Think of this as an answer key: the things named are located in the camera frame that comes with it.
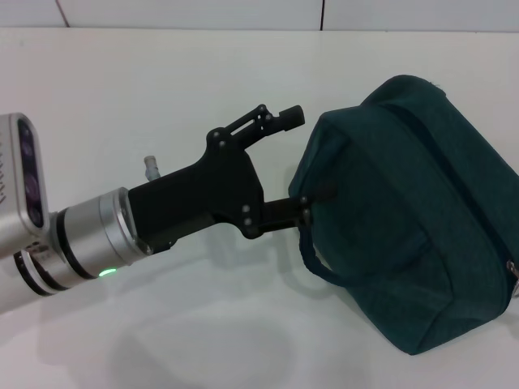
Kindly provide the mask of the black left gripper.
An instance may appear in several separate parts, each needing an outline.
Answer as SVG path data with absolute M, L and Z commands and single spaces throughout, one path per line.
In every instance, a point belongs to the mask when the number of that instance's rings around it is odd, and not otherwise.
M 264 191 L 244 149 L 261 139 L 305 124 L 300 105 L 277 116 L 259 105 L 207 135 L 207 147 L 193 165 L 129 190 L 138 238 L 155 252 L 179 238 L 228 223 L 246 238 L 311 225 L 311 207 L 337 196 L 324 184 L 295 197 L 264 202 Z

